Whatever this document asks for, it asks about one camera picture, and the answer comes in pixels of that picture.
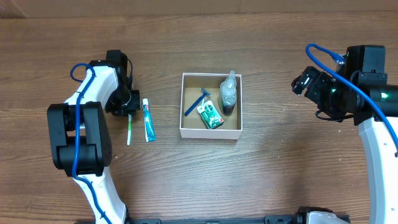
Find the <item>green white soap packet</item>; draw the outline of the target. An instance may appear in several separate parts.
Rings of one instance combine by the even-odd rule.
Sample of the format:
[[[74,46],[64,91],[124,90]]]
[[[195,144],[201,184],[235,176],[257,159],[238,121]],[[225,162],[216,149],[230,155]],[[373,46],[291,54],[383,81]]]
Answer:
[[[224,119],[211,100],[197,106],[197,112],[207,129],[216,129],[224,123]]]

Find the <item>teal toothpaste tube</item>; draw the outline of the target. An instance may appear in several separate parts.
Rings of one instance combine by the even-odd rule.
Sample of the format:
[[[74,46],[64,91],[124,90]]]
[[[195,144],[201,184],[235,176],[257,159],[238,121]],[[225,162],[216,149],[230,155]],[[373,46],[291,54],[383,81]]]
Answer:
[[[142,107],[144,112],[144,125],[146,132],[146,142],[152,142],[156,140],[156,135],[152,123],[152,116],[149,108],[149,102],[147,98],[142,100]]]

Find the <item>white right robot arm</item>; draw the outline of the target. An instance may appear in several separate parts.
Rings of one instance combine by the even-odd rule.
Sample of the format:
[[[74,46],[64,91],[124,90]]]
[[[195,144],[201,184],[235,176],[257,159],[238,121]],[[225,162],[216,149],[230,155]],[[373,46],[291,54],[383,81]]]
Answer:
[[[393,131],[397,131],[397,87],[387,85],[386,73],[379,68],[343,69],[340,73],[368,94],[386,115]],[[316,103],[330,121],[354,119],[368,168],[369,221],[397,223],[397,146],[384,122],[363,97],[315,67],[307,67],[292,82],[292,91]]]

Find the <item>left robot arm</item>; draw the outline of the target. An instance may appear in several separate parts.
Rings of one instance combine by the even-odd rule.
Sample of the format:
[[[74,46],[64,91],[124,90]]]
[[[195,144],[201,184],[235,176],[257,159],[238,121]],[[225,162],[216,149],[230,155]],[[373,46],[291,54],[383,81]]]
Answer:
[[[105,113],[131,121],[140,110],[139,91],[132,88],[132,62],[92,60],[82,67],[86,77],[76,92],[47,110],[52,160],[80,186],[95,223],[131,223],[110,173],[113,148]]]

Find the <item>clear dark spray bottle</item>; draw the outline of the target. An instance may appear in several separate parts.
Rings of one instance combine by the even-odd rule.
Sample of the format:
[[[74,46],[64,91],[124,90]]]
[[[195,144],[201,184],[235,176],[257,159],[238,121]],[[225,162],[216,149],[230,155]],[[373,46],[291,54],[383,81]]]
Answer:
[[[218,105],[225,116],[232,114],[236,104],[236,78],[235,71],[231,70],[225,81],[220,84]]]

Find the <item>blue disposable razor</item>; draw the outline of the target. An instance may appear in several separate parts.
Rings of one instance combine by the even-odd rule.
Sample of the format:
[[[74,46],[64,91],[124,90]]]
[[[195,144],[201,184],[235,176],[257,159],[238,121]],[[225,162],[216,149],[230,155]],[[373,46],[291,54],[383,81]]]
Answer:
[[[188,116],[207,96],[211,97],[211,93],[205,90],[203,87],[201,87],[200,90],[202,95],[191,105],[191,107],[189,107],[188,110],[186,110],[186,112],[184,112],[184,116]]]

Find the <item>green white toothbrush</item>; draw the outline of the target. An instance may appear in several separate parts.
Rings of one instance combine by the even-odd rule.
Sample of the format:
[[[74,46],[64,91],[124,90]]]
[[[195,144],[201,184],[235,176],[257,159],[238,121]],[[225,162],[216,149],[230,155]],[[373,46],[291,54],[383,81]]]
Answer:
[[[132,142],[132,115],[128,115],[128,126],[127,126],[127,141],[126,144],[128,146],[131,145]]]

